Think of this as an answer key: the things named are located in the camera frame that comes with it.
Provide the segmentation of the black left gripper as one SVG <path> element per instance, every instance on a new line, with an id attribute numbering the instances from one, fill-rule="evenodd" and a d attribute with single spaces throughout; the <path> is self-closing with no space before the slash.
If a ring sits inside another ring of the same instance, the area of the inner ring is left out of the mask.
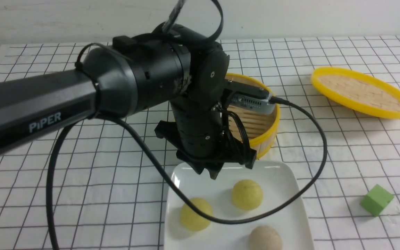
<path id="1" fill-rule="evenodd" d="M 208 171 L 216 180 L 225 163 L 238 163 L 252 169 L 257 152 L 250 147 L 243 122 L 235 112 L 221 103 L 202 109 L 189 98 L 170 102 L 173 122 L 160 121 L 155 128 L 158 138 L 177 149 L 177 157 L 197 174 Z"/>

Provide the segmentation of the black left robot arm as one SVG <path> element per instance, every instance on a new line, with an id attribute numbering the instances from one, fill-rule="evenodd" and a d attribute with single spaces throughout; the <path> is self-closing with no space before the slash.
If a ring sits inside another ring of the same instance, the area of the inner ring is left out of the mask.
<path id="1" fill-rule="evenodd" d="M 198 174 L 215 179 L 224 163 L 252 169 L 257 153 L 233 138 L 226 110 L 251 86 L 225 78 L 229 56 L 216 41 L 182 25 L 133 38 L 114 37 L 75 68 L 0 82 L 0 155 L 85 119 L 112 122 L 169 101 L 175 122 L 159 122 L 157 137 Z"/>

